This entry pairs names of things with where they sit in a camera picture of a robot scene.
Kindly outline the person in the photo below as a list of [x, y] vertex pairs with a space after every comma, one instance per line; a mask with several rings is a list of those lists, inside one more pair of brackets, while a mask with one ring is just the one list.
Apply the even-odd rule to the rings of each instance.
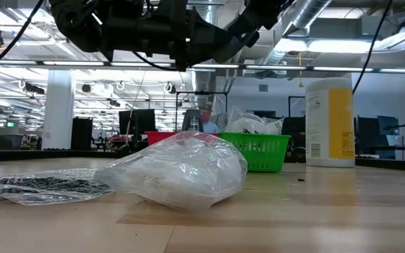
[[203, 131], [207, 134], [217, 134], [218, 126], [210, 121], [210, 111], [208, 109], [200, 109], [202, 117]]

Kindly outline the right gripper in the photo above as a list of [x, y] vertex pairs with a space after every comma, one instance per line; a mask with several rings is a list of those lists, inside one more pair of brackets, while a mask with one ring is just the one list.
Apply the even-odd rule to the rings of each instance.
[[295, 0], [245, 0], [245, 10], [239, 16], [239, 30], [246, 32], [233, 37], [213, 53], [217, 63], [225, 63], [243, 48], [253, 46], [259, 39], [261, 27], [270, 30], [282, 12], [285, 12]]

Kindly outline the clear bag with black item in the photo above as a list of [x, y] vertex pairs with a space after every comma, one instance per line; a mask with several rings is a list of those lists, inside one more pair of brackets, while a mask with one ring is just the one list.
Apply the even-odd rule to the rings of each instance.
[[19, 205], [83, 202], [110, 194], [95, 178], [96, 169], [75, 168], [0, 176], [0, 200]]

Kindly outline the red plastic basket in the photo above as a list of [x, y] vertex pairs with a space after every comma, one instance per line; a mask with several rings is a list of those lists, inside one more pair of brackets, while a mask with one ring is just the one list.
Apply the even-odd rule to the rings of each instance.
[[216, 143], [220, 140], [219, 134], [206, 134], [200, 131], [179, 131], [179, 132], [161, 132], [161, 131], [147, 131], [147, 139], [149, 145], [156, 143], [178, 143], [195, 139], [197, 141], [204, 141], [206, 143]]

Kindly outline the green plastic basket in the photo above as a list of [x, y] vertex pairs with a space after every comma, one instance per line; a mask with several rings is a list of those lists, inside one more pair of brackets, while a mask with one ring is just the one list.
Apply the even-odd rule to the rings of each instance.
[[249, 172], [278, 173], [283, 169], [290, 136], [272, 134], [221, 133], [247, 160]]

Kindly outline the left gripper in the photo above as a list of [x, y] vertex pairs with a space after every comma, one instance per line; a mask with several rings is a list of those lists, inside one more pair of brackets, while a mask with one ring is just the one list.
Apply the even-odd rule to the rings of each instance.
[[[188, 0], [160, 0], [154, 10], [149, 0], [113, 0], [102, 24], [101, 49], [109, 61], [113, 51], [131, 51], [147, 63], [140, 52], [151, 57], [166, 54], [175, 60], [170, 71], [184, 71], [188, 65], [214, 60], [224, 63], [235, 55], [235, 38], [228, 31], [212, 24], [214, 9], [192, 6]], [[187, 24], [190, 30], [188, 49]]]

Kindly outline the black computer monitor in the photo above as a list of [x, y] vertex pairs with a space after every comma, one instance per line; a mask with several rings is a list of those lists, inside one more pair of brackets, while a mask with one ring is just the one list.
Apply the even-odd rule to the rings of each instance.
[[122, 135], [155, 131], [155, 111], [153, 109], [119, 111], [119, 127]]

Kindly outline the white yellow wipes canister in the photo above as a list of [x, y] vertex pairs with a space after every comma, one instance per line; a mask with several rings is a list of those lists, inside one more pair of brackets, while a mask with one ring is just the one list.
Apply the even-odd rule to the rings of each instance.
[[354, 106], [349, 79], [329, 77], [305, 86], [306, 163], [355, 166]]

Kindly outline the white pillar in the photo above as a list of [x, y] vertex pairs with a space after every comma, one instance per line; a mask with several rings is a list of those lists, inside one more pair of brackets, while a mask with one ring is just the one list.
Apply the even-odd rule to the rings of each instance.
[[75, 80], [69, 70], [49, 70], [42, 134], [43, 150], [70, 149]]

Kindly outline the black cabinet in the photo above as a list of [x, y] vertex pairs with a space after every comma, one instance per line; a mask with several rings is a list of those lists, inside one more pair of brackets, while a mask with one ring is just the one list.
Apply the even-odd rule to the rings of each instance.
[[76, 117], [72, 122], [71, 149], [90, 151], [93, 120]]

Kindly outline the black metal stand frame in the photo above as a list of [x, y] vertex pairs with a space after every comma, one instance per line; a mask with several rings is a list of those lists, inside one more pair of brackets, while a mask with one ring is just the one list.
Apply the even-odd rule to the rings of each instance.
[[222, 92], [217, 92], [217, 91], [177, 91], [175, 93], [175, 122], [174, 122], [174, 131], [177, 132], [177, 112], [178, 112], [178, 103], [181, 102], [182, 100], [185, 100], [185, 98], [183, 99], [179, 99], [179, 95], [180, 94], [193, 94], [193, 95], [197, 95], [197, 96], [210, 96], [210, 95], [223, 95], [225, 96], [225, 100], [224, 100], [224, 106], [225, 106], [225, 112], [228, 112], [228, 92], [222, 91]]

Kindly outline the clear bag of cotton balls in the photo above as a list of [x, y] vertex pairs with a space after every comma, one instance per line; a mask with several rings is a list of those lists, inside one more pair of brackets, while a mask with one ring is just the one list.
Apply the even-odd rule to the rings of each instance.
[[247, 172], [248, 162], [234, 144], [182, 131], [115, 160], [95, 177], [114, 191], [199, 212], [240, 192]]
[[283, 130], [284, 118], [276, 119], [266, 125], [269, 134], [281, 135]]
[[236, 106], [233, 106], [228, 112], [227, 124], [224, 131], [243, 134], [270, 134], [265, 122], [261, 118], [244, 113]]

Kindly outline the dark desk monitor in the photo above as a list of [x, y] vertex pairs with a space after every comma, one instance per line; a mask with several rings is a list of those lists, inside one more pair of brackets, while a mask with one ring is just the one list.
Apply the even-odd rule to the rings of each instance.
[[388, 125], [398, 124], [395, 117], [360, 117], [355, 121], [356, 152], [360, 155], [378, 155], [385, 160], [395, 160], [396, 152], [390, 149], [375, 149], [398, 145], [395, 130], [386, 129]]

